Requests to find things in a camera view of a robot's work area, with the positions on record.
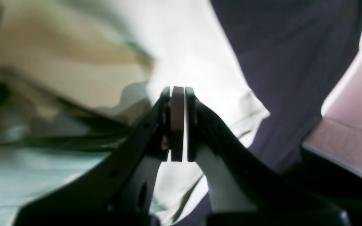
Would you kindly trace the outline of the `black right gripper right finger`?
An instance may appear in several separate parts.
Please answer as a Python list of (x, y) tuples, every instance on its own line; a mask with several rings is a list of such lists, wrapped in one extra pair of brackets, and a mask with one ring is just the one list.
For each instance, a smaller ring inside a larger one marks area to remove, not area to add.
[(209, 189), (206, 226), (350, 226), (346, 210), (289, 183), (251, 154), (227, 125), (185, 88), (187, 159)]

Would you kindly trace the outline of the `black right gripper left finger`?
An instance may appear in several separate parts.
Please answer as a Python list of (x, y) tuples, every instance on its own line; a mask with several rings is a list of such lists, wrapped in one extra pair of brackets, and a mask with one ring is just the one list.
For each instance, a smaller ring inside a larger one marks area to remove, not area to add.
[(159, 226), (149, 213), (158, 169), (181, 162), (184, 88), (166, 87), (117, 150), (68, 185), (22, 207), (15, 226)]

